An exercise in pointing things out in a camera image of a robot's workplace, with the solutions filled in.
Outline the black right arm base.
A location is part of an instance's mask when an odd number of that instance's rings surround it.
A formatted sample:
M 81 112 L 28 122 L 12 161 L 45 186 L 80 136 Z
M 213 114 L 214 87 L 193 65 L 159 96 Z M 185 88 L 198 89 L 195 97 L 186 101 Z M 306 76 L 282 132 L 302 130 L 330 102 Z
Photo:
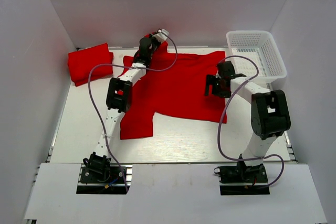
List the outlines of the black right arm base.
M 269 195 L 268 177 L 263 164 L 246 166 L 217 166 L 213 170 L 219 177 L 221 196 Z

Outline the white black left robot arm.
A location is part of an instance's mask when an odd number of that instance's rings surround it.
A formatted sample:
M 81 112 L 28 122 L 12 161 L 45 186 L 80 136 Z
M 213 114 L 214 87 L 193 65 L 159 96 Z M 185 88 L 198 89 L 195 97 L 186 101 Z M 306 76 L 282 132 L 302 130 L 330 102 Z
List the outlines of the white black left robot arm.
M 99 143 L 89 158 L 83 159 L 83 163 L 89 169 L 93 176 L 101 182 L 110 178 L 111 168 L 110 162 L 113 159 L 117 165 L 119 161 L 111 152 L 110 143 L 113 139 L 113 134 L 116 128 L 120 126 L 121 120 L 126 112 L 131 108 L 132 93 L 135 84 L 146 75 L 148 71 L 161 72 L 161 69 L 152 69 L 150 64 L 152 62 L 154 53 L 158 48 L 169 39 L 169 32 L 165 29 L 149 34 L 139 41 L 139 48 L 136 51 L 133 63 L 131 66 L 115 65 L 111 63 L 102 63 L 94 66 L 88 75 L 88 91 L 92 105 L 102 124 L 102 136 Z M 125 70 L 121 76 L 111 78 L 109 81 L 106 107 L 107 116 L 103 118 L 94 102 L 91 92 L 91 80 L 96 69 L 101 67 L 118 67 Z

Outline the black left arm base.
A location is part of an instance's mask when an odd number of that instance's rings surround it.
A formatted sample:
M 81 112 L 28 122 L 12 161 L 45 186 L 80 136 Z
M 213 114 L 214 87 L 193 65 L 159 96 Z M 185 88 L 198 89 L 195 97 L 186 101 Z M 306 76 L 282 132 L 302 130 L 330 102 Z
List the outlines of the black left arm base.
M 111 158 L 93 152 L 83 159 L 76 193 L 79 195 L 125 195 L 132 180 L 132 166 L 111 164 Z

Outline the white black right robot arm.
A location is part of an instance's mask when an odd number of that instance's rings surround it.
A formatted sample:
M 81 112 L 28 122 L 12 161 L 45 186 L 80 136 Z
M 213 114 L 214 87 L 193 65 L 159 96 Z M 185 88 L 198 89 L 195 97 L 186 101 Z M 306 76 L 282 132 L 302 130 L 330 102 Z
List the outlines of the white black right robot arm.
M 264 159 L 273 156 L 266 155 L 270 146 L 291 127 L 285 93 L 282 90 L 266 89 L 254 83 L 253 80 L 259 75 L 259 69 L 253 61 L 250 63 L 255 67 L 256 73 L 247 77 L 242 73 L 236 73 L 231 61 L 220 61 L 217 64 L 217 74 L 206 76 L 204 92 L 207 96 L 209 88 L 212 87 L 213 95 L 228 99 L 219 119 L 217 147 L 221 156 L 227 160 L 244 163 L 238 166 L 237 175 L 245 182 L 255 177 L 255 167 L 263 164 Z M 220 142 L 223 119 L 232 99 L 237 95 L 251 106 L 250 123 L 253 134 L 239 158 L 233 158 L 223 152 Z

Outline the folded red t-shirt stack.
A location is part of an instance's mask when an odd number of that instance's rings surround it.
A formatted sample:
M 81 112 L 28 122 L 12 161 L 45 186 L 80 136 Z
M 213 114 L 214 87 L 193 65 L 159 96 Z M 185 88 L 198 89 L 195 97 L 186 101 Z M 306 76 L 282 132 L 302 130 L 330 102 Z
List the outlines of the folded red t-shirt stack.
M 100 44 L 68 54 L 68 67 L 72 82 L 76 87 L 88 83 L 89 73 L 100 64 L 111 64 L 113 53 L 109 52 L 108 44 Z

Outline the white plastic basket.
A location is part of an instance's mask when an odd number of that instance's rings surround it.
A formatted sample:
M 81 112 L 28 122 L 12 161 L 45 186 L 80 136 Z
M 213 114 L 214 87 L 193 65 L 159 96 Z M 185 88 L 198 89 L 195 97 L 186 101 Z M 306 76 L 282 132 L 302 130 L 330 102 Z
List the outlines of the white plastic basket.
M 263 30 L 236 30 L 226 34 L 229 55 L 237 73 L 258 76 L 253 82 L 272 83 L 287 76 L 287 70 L 272 34 Z

